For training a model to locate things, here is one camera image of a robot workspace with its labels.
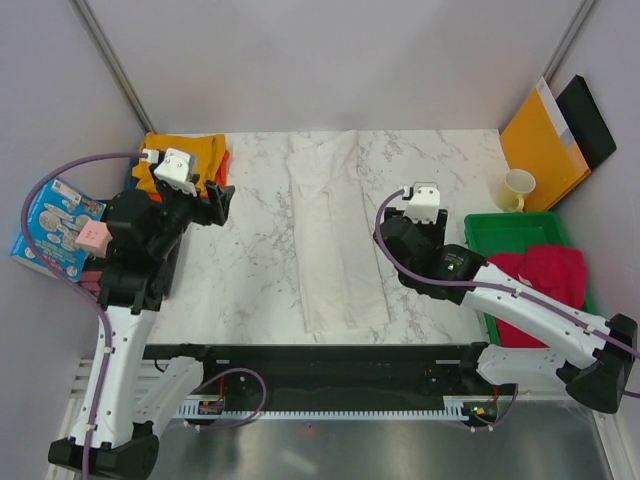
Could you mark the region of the white t shirt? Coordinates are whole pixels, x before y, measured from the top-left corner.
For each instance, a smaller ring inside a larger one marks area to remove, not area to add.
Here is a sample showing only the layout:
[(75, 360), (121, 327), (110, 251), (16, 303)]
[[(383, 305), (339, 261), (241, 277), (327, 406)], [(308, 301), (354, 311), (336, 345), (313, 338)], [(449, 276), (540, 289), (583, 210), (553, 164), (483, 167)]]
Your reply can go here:
[(366, 342), (390, 318), (357, 172), (358, 134), (297, 134), (289, 144), (305, 329), (321, 343)]

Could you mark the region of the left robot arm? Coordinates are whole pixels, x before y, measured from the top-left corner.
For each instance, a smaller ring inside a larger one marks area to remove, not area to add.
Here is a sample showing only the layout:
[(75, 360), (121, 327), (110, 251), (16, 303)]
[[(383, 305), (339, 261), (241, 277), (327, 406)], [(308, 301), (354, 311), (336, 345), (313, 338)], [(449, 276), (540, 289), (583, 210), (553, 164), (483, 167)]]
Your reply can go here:
[(171, 290), (177, 252), (190, 224), (222, 226), (232, 186), (205, 184), (190, 195), (165, 181), (161, 199), (137, 189), (116, 195), (104, 219), (112, 236), (99, 280), (97, 345), (81, 411), (70, 433), (51, 443), (50, 464), (108, 479), (146, 479), (159, 440), (192, 390), (208, 393), (219, 369), (194, 354), (176, 355), (142, 397), (136, 395), (148, 337)]

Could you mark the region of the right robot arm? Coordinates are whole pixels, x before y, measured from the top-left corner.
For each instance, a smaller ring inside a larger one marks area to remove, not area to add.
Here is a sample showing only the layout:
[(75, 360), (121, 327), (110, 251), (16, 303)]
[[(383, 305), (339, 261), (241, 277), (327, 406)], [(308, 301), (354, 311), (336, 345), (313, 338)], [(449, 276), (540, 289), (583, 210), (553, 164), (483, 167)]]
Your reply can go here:
[(458, 368), (460, 386), (477, 394), (491, 384), (520, 383), (528, 373), (548, 375), (583, 406), (616, 413), (639, 357), (637, 322), (621, 313), (590, 314), (542, 294), (482, 255), (445, 243), (445, 227), (442, 221), (413, 222), (399, 209), (380, 206), (373, 238), (406, 288), (496, 317), (546, 346), (486, 345)]

